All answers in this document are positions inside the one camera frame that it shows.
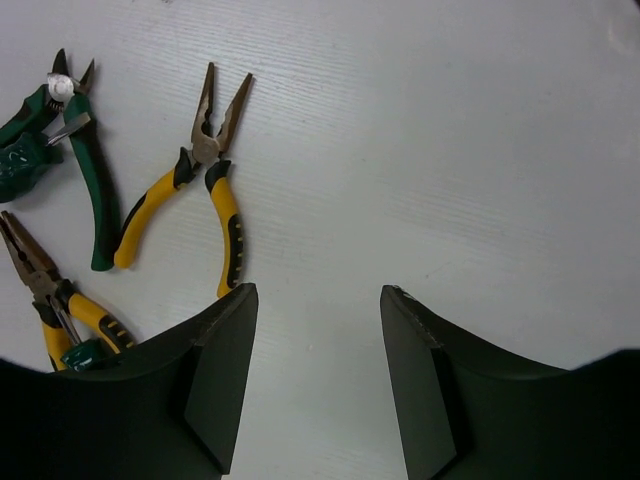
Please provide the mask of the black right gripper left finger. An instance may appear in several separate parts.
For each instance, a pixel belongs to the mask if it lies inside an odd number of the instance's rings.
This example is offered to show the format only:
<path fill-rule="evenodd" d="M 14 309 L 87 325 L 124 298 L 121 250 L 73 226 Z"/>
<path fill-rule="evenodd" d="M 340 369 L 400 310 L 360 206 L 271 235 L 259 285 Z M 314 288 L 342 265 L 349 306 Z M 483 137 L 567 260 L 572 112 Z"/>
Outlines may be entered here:
<path fill-rule="evenodd" d="M 1 365 L 5 479 L 219 479 L 231 469 L 258 291 L 244 283 L 93 370 Z"/>

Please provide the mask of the green diagonal cutting pliers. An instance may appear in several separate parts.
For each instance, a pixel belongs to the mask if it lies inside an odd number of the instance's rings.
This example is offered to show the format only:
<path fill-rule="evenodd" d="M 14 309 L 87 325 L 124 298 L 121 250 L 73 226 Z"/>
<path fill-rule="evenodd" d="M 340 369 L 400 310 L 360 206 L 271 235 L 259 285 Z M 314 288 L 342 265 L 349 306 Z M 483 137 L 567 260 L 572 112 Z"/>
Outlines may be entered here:
<path fill-rule="evenodd" d="M 65 122 L 86 114 L 87 126 L 70 136 L 70 143 L 87 186 L 94 219 L 91 269 L 105 272 L 114 266 L 119 243 L 121 215 L 108 162 L 98 135 L 98 121 L 89 92 L 93 86 L 95 63 L 80 79 L 68 68 L 66 52 L 60 49 L 48 73 L 47 82 L 25 97 L 18 112 L 1 126 L 1 145 L 6 147 L 25 132 L 40 133 L 61 115 Z"/>

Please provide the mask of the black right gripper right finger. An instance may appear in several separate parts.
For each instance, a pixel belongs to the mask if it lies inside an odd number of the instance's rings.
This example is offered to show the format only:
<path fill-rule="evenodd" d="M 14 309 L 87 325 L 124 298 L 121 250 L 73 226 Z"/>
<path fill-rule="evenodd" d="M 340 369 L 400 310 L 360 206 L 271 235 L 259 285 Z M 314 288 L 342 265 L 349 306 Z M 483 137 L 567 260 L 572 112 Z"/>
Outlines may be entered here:
<path fill-rule="evenodd" d="M 386 285 L 381 324 L 411 479 L 635 479 L 639 353 L 527 359 Z"/>

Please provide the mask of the yellow long-nose pliers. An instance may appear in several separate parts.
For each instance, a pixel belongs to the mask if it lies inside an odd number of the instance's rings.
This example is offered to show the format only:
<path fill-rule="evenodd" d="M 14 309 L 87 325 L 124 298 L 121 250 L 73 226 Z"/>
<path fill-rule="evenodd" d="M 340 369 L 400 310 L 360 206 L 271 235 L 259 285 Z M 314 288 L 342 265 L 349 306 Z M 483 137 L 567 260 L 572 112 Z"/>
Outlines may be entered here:
<path fill-rule="evenodd" d="M 211 117 L 215 104 L 216 67 L 207 65 L 203 86 L 190 134 L 190 145 L 179 150 L 175 165 L 138 199 L 129 211 L 114 254 L 114 265 L 130 268 L 135 260 L 147 225 L 155 213 L 182 188 L 204 173 L 204 184 L 219 219 L 223 238 L 223 264 L 217 296 L 224 297 L 241 283 L 245 261 L 245 228 L 229 174 L 232 161 L 227 157 L 235 138 L 245 102 L 252 86 L 248 73 L 227 106 L 218 130 Z"/>

